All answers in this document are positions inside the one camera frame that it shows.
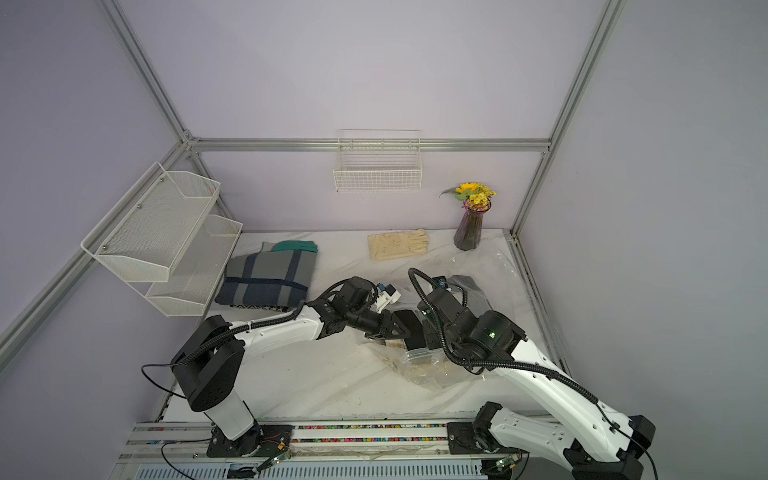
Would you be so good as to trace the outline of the clear plastic vacuum bag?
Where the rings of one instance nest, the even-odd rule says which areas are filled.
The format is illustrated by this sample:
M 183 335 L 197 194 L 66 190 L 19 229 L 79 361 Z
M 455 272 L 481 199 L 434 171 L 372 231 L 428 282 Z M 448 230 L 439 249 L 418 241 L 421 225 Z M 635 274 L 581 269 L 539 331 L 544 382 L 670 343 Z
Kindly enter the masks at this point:
M 425 287 L 431 306 L 421 303 L 413 286 L 399 312 L 410 331 L 405 339 L 361 339 L 358 344 L 404 380 L 435 392 L 483 375 L 503 345 L 527 338 L 515 321 L 513 286 L 517 282 L 509 254 L 481 245 L 461 251 Z

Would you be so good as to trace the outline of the dark grey garment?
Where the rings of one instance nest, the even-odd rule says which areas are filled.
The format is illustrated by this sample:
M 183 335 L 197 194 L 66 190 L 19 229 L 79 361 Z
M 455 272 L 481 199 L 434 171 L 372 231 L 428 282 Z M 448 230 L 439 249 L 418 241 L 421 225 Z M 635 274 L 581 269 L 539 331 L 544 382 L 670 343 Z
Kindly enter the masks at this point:
M 315 271 L 317 253 L 260 251 L 231 258 L 214 302 L 218 305 L 276 305 L 286 310 L 304 302 Z

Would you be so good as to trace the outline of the black white checked scarf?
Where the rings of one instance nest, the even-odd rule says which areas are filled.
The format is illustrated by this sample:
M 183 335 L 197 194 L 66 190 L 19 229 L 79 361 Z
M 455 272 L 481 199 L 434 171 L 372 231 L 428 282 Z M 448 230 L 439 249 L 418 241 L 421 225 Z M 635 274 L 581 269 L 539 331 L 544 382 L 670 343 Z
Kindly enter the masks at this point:
M 471 276 L 452 275 L 445 278 L 450 287 L 447 291 L 452 293 L 464 306 L 467 306 L 478 317 L 492 309 L 484 291 L 477 285 Z M 411 332 L 410 336 L 405 339 L 406 349 L 411 350 L 419 347 L 426 347 L 422 328 L 422 322 L 424 320 L 422 311 L 420 309 L 401 309 L 395 311 L 394 315 L 397 316 Z

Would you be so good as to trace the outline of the black white houndstooth scarf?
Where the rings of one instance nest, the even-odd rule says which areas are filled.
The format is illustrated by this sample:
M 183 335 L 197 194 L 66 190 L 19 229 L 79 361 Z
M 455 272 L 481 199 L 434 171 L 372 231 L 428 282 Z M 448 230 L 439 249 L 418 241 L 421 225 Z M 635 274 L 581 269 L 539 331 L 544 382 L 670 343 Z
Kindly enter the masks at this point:
M 286 307 L 276 306 L 276 305 L 230 305 L 231 308 L 235 309 L 241 309 L 241 310 L 265 310 L 265 311 L 273 311 L 273 312 L 286 312 Z

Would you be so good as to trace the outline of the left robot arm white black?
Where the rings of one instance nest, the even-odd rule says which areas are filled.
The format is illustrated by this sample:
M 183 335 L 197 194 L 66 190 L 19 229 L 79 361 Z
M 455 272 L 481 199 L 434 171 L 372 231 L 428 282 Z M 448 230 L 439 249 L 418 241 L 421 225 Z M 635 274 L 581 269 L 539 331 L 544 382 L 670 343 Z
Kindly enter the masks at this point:
M 358 276 L 338 281 L 317 298 L 301 301 L 291 312 L 247 322 L 205 319 L 169 368 L 188 406 L 203 413 L 215 432 L 231 442 L 258 436 L 255 416 L 235 389 L 239 370 L 251 356 L 293 344 L 321 340 L 347 327 L 373 340 L 406 340 L 418 322 L 408 309 L 388 308 L 397 290 Z

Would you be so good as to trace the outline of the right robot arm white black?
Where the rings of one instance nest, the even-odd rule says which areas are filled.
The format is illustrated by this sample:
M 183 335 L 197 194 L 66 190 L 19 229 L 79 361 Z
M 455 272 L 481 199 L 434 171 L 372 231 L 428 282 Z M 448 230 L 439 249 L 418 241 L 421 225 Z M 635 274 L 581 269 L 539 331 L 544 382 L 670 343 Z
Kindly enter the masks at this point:
M 497 373 L 529 395 L 553 422 L 536 420 L 488 401 L 472 422 L 475 445 L 487 452 L 522 450 L 568 470 L 575 479 L 639 479 L 655 435 L 642 415 L 627 416 L 602 402 L 559 368 L 504 314 L 476 316 L 423 271 L 408 278 L 419 308 L 447 359 L 476 374 Z

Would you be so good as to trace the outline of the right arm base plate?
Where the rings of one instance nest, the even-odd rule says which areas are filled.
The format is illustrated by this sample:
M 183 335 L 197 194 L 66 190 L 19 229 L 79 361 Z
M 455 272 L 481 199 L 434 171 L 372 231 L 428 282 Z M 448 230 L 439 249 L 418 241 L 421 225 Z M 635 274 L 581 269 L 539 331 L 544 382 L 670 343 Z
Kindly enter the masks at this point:
M 487 429 L 475 430 L 471 422 L 448 422 L 447 442 L 451 455 L 474 454 L 525 454 L 526 451 L 502 446 Z

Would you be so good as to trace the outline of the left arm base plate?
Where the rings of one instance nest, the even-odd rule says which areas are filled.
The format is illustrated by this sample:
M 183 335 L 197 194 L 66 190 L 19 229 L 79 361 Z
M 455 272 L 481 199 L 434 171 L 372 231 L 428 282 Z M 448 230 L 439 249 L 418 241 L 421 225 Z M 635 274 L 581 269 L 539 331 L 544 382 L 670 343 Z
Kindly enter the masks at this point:
M 228 439 L 219 427 L 212 428 L 208 458 L 274 457 L 290 446 L 294 427 L 281 424 L 256 423 L 236 440 Z

